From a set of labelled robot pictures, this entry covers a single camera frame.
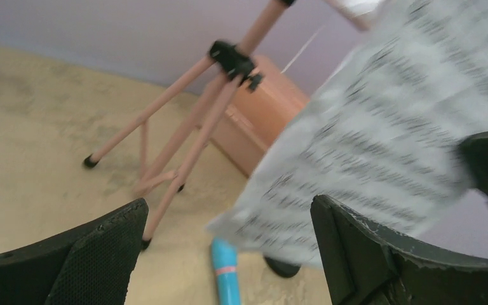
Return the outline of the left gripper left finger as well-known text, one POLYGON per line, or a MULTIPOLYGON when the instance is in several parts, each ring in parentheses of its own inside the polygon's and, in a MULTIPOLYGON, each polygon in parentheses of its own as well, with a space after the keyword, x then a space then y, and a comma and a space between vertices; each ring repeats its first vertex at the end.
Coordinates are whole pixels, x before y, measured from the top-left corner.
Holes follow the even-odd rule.
POLYGON ((0 254, 0 304, 124 304, 148 206, 137 199, 95 220, 0 254))

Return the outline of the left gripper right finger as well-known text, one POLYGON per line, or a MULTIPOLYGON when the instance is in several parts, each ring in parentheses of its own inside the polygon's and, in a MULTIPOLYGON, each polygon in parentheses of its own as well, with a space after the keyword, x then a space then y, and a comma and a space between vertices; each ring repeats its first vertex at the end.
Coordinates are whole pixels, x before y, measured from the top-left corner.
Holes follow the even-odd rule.
POLYGON ((326 195, 310 212, 333 304, 488 304, 488 259, 414 239, 326 195))

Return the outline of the black round microphone stand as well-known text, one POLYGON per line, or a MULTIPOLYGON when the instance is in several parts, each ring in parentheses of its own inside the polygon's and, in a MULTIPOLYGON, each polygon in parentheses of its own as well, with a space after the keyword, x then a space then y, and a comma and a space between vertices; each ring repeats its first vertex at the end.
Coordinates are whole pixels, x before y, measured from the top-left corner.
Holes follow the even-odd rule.
POLYGON ((281 278, 293 278, 301 269, 300 266, 278 261, 264 256, 264 261, 270 270, 281 278))

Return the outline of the white paper sheet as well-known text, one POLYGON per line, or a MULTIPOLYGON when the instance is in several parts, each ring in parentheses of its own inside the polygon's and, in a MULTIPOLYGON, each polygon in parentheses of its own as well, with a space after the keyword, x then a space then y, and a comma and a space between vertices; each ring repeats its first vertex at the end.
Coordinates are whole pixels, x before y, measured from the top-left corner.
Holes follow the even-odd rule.
POLYGON ((480 132, 488 1, 392 1, 207 228, 242 250, 320 267, 310 205, 326 194, 416 236, 471 186, 456 148, 480 132))

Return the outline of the blue toy microphone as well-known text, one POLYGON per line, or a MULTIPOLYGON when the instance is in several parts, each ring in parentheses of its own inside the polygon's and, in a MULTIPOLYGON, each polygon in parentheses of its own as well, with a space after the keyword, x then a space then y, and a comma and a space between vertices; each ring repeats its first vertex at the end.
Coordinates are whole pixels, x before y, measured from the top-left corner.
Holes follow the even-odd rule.
POLYGON ((241 305, 236 249, 219 238, 212 240, 210 249, 219 304, 241 305))

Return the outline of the pink perforated music stand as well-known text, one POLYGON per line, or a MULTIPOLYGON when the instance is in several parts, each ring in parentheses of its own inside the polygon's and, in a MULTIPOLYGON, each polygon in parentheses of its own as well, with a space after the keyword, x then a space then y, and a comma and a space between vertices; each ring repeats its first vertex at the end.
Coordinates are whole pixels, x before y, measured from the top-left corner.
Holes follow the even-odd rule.
POLYGON ((260 85, 263 75, 255 70, 251 55, 260 45, 275 23, 293 5, 293 1, 269 1, 261 14, 238 44, 216 40, 207 55, 170 85, 156 100, 149 104, 130 124, 111 137, 101 148, 84 159, 83 165, 94 168, 99 161, 136 129, 140 130, 140 172, 135 186, 137 196, 149 194, 158 185, 169 181, 170 185, 158 207, 149 212, 141 239, 142 249, 149 247, 153 234, 161 222, 173 197, 183 190, 186 180, 200 154, 207 146, 215 127, 222 119, 237 89, 247 84, 250 91, 260 85), (166 103, 181 93, 188 85, 205 73, 211 66, 218 65, 219 72, 199 97, 187 119, 184 120, 170 140, 162 148, 151 165, 147 164, 148 122, 151 116, 166 103), (200 133, 191 146, 182 164, 176 170, 164 172, 168 162, 200 123, 200 133))

